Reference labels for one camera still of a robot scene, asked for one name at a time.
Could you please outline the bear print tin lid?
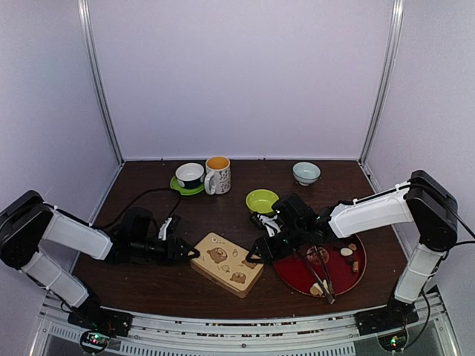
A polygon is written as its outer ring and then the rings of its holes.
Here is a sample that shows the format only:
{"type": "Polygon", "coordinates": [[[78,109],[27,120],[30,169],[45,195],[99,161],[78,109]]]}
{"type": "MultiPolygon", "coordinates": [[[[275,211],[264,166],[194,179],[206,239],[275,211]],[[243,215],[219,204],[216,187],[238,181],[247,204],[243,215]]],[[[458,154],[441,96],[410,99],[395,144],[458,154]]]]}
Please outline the bear print tin lid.
{"type": "Polygon", "coordinates": [[[200,252],[200,257],[191,260],[191,263],[199,263],[203,266],[210,266],[212,263],[237,265],[246,261],[246,255],[249,253],[246,249],[213,232],[207,234],[195,248],[200,252]]]}

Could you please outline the beige rectangular tin box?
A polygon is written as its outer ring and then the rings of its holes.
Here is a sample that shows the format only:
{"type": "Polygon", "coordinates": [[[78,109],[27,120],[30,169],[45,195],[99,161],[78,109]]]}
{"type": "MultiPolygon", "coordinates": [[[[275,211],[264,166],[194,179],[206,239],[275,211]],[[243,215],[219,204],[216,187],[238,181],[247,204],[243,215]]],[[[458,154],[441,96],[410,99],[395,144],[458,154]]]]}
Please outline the beige rectangular tin box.
{"type": "Polygon", "coordinates": [[[191,263],[191,267],[207,280],[239,298],[245,298],[249,294],[263,273],[263,265],[255,264],[251,267],[246,261],[237,265],[212,263],[210,266],[191,263]]]}

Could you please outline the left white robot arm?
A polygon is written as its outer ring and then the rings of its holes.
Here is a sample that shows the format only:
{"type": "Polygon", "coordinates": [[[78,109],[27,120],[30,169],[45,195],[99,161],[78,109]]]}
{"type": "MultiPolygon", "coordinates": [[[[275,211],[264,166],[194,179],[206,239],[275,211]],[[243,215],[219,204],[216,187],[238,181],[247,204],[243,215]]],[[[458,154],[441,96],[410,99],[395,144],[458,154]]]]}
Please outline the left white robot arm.
{"type": "Polygon", "coordinates": [[[59,251],[85,254],[111,265],[149,262],[174,264],[200,256],[176,237],[180,217],[170,213],[158,223],[151,211],[129,203],[112,222],[94,225],[26,191],[1,213],[1,261],[55,294],[90,329],[107,321],[90,287],[59,262],[59,251]]]}

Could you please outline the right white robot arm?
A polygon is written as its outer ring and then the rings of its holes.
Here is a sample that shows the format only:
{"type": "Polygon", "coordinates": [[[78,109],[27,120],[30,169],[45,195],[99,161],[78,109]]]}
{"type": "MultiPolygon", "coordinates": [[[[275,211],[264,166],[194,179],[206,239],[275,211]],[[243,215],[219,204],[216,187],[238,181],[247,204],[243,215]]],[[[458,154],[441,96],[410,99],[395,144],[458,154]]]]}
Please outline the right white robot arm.
{"type": "Polygon", "coordinates": [[[423,170],[386,191],[342,200],[320,212],[297,194],[281,197],[272,207],[283,224],[281,230],[256,239],[246,256],[249,263],[281,260],[304,243],[335,243],[357,233],[392,227],[407,265],[381,310],[381,322],[391,328],[413,310],[425,284],[458,238],[456,198],[423,170]]]}

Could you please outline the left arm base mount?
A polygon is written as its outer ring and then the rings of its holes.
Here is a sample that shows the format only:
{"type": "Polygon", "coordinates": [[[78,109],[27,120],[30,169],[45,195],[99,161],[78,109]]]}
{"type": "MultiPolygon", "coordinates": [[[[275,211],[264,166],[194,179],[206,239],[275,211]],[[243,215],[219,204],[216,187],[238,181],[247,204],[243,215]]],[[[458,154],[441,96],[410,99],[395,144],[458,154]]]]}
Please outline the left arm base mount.
{"type": "Polygon", "coordinates": [[[127,337],[133,315],[127,312],[104,309],[97,294],[85,285],[88,297],[79,307],[73,307],[68,316],[69,324],[106,334],[127,337]]]}

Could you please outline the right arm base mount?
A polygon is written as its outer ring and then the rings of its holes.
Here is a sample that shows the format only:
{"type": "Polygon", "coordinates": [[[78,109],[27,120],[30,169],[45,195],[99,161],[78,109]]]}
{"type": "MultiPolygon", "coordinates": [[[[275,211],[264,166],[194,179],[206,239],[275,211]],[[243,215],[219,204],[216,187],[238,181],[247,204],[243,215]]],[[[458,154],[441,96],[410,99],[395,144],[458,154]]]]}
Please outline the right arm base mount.
{"type": "Polygon", "coordinates": [[[354,315],[361,336],[401,328],[419,320],[415,303],[406,303],[395,297],[396,285],[390,293],[387,304],[380,308],[357,312],[354,315]]]}

